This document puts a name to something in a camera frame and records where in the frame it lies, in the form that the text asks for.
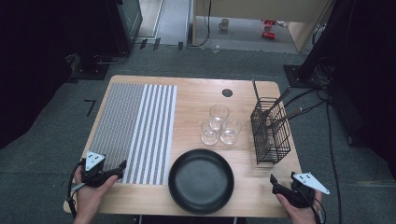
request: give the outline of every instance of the striped cloth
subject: striped cloth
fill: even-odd
[[[111,86],[90,151],[106,154],[104,170],[127,160],[122,183],[166,185],[177,86]]]

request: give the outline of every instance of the wooden desk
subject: wooden desk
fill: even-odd
[[[171,147],[170,164],[182,153],[194,148],[208,148],[218,152],[230,163],[234,174],[234,192],[231,200],[216,217],[285,217],[287,214],[272,193],[269,181],[274,174],[279,183],[287,186],[290,173],[301,172],[297,153],[290,137],[291,152],[278,164],[269,168],[257,168],[250,125],[250,114],[256,104],[251,81],[199,79],[180,77],[132,77],[114,76],[107,88],[92,132],[84,149],[85,157],[102,116],[109,90],[113,83],[176,85],[177,102]],[[257,81],[260,96],[278,97],[275,82]],[[222,91],[230,89],[232,97],[224,97]],[[200,124],[209,117],[214,104],[227,105],[230,117],[240,119],[243,130],[237,142],[226,146],[220,141],[213,147],[201,142]],[[165,185],[116,184],[104,198],[101,213],[189,216],[173,201]]]
[[[210,0],[193,0],[192,44],[196,37],[196,17],[207,17]],[[297,50],[304,49],[315,27],[326,18],[332,0],[213,0],[211,17],[290,21],[290,35]]]

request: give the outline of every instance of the black wire basket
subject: black wire basket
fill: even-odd
[[[279,104],[271,109],[275,102],[276,98],[260,98],[250,116],[257,164],[276,164],[290,152],[289,124],[281,119],[286,112]]]

